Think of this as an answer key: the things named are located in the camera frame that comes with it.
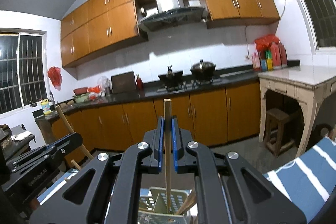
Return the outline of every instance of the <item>red plastic bag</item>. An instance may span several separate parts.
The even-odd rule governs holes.
[[[48,77],[51,80],[52,85],[57,90],[61,90],[61,84],[62,84],[62,75],[61,75],[61,69],[58,67],[51,67],[48,70]]]

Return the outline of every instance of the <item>pot lid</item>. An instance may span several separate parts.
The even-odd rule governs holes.
[[[211,68],[214,66],[215,66],[214,63],[208,61],[204,62],[203,59],[201,59],[199,63],[193,64],[191,69],[204,69],[204,68]]]

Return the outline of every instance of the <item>wooden broom handle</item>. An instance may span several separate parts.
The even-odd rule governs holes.
[[[70,134],[74,133],[74,130],[72,129],[71,125],[69,124],[67,118],[65,117],[61,107],[59,105],[57,105],[55,107],[60,119],[63,121],[65,127],[67,128],[67,130],[69,131]],[[85,156],[87,156],[87,158],[89,160],[93,160],[93,156],[90,154],[89,150],[86,149],[86,147],[84,146],[84,144],[82,144],[79,149],[84,153]]]

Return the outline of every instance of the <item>cloth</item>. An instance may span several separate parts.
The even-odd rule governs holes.
[[[32,135],[32,134],[33,134],[33,133],[31,133],[30,131],[25,131],[25,132],[23,132],[23,133],[20,133],[20,134],[11,136],[11,139],[12,139],[13,141],[17,141],[17,142],[19,142],[19,141],[24,140],[25,138],[28,138],[28,137],[29,137],[30,135]]]
[[[336,143],[324,137],[302,156],[264,176],[303,211],[309,223],[336,186]]]

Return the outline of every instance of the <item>wooden dowel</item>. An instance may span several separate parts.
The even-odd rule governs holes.
[[[164,148],[165,148],[165,176],[166,176],[166,197],[167,213],[170,213],[170,154],[171,154],[171,100],[163,100],[163,117],[165,121]]]
[[[75,162],[75,160],[71,160],[71,163],[74,165],[74,167],[76,167],[77,170],[82,170],[82,168],[77,164],[77,162]]]
[[[73,128],[71,127],[71,125],[69,124],[67,118],[65,117],[65,115],[64,115],[64,113],[63,113],[61,107],[60,107],[59,105],[57,105],[57,106],[55,107],[55,109],[56,109],[56,111],[57,111],[57,113],[58,113],[60,119],[63,121],[65,127],[67,128],[68,132],[69,132],[70,134],[73,134],[73,133],[74,133],[74,130],[73,130]],[[89,150],[86,149],[86,147],[84,146],[84,144],[82,144],[82,145],[79,147],[79,149],[84,153],[85,156],[87,156],[87,158],[88,158],[89,160],[93,160],[93,156],[90,154]]]

